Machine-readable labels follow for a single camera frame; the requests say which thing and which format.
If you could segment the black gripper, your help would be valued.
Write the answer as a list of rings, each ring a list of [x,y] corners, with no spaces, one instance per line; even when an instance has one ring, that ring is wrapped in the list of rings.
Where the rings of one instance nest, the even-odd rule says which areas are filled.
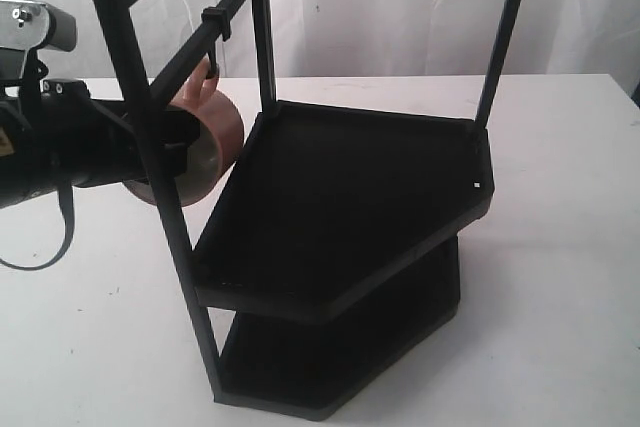
[[[52,188],[58,179],[89,188],[146,177],[123,103],[92,98],[81,80],[42,81],[32,126],[32,188]],[[189,147],[200,135],[200,121],[190,112],[169,108],[161,114],[161,140],[173,178],[187,171]]]

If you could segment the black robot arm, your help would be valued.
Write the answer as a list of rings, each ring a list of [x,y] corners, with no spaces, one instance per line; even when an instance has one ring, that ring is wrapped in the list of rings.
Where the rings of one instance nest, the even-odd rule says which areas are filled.
[[[34,111],[1,96],[1,206],[46,195],[61,181],[91,188],[148,182],[122,100],[94,99],[85,82],[49,79]]]

